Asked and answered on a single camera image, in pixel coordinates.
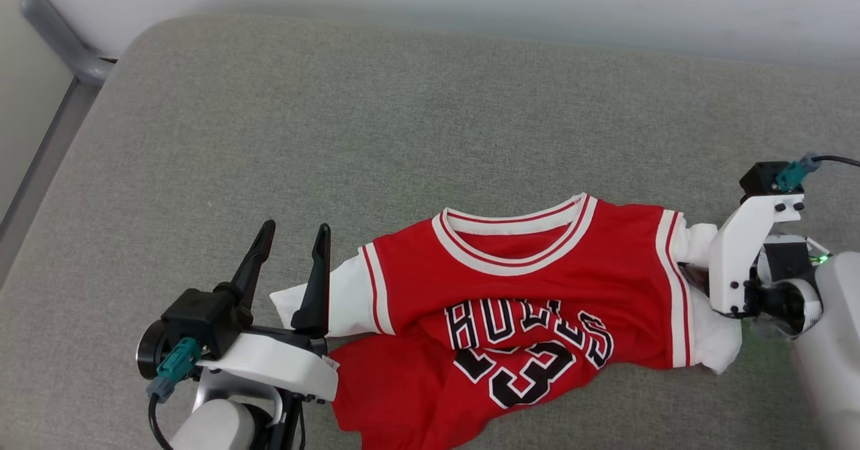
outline printed number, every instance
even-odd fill
[[[500,407],[507,409],[516,404],[537,403],[550,392],[550,384],[576,362],[574,355],[571,355],[562,343],[555,341],[535,344],[526,351],[534,355],[534,358],[529,359],[519,375],[500,367],[489,380],[489,397]],[[541,355],[551,355],[551,358],[542,363],[538,359]],[[529,382],[522,392],[513,385],[518,377],[524,377]]]
[[[523,318],[519,321],[522,331],[538,326],[550,328],[551,325],[553,333],[575,348],[584,350],[586,359],[597,369],[604,367],[612,356],[615,342],[598,316],[580,310],[578,321],[583,326],[580,328],[562,318],[560,300],[550,300],[546,308],[534,306],[526,300],[517,302],[523,307]],[[511,301],[481,300],[480,304],[483,330],[490,344],[500,343],[515,334]],[[494,309],[498,309],[498,318]],[[537,343],[526,349],[532,357],[519,371],[505,367],[492,358],[492,354],[512,355],[519,348],[476,350],[479,346],[475,321],[477,310],[477,307],[472,309],[470,301],[445,309],[451,347],[456,352],[454,365],[476,384],[492,373],[488,380],[489,397],[501,408],[537,403],[550,392],[551,384],[575,364],[576,357],[559,340]],[[525,386],[525,389],[519,391],[518,386]]]
[[[513,354],[518,349],[486,351]],[[550,385],[576,362],[574,355],[571,355],[562,343],[555,341],[537,343],[525,351],[533,357],[519,370],[519,374],[514,374],[506,367],[499,367],[489,379],[489,398],[503,409],[517,404],[537,403],[550,392]],[[550,356],[549,361],[541,362],[541,356],[544,355]],[[474,349],[460,349],[454,364],[471,379],[472,383],[477,383],[497,365],[497,362],[486,353],[478,354]],[[514,385],[520,377],[528,382],[523,391],[519,391]]]

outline jersey collar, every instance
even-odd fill
[[[562,258],[589,229],[597,200],[580,193],[567,201],[534,214],[520,217],[491,218],[464,214],[446,208],[433,218],[433,230],[442,247],[471,269],[489,275],[525,275],[543,269]],[[546,232],[569,224],[568,230],[544,251],[522,259],[507,259],[486,254],[470,246],[458,232],[477,235],[520,235]]]

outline jersey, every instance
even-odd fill
[[[611,362],[696,364],[677,263],[706,254],[715,232],[582,193],[522,217],[445,209],[375,239],[332,272],[331,336],[387,334],[331,355],[338,423],[366,448],[448,448]],[[271,295],[285,325],[303,296]]]

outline gray cushion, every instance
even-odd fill
[[[756,161],[860,155],[860,77],[779,65],[301,19],[198,17],[143,34],[111,75],[0,294],[0,445],[151,448],[142,331],[186,287],[230,277],[279,227],[255,301],[444,206],[536,211],[587,191],[720,223]],[[856,248],[860,171],[808,180],[801,230]],[[160,409],[166,433],[194,385]],[[308,448],[359,446],[331,407]],[[467,448],[814,447],[783,343],[747,338],[723,376],[609,367],[494,420]]]

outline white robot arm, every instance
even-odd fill
[[[821,439],[860,448],[860,254],[811,257],[805,239],[771,234],[804,209],[799,182],[778,183],[791,166],[756,163],[741,180],[746,196],[712,241],[705,290],[716,312],[756,318],[792,341]]]

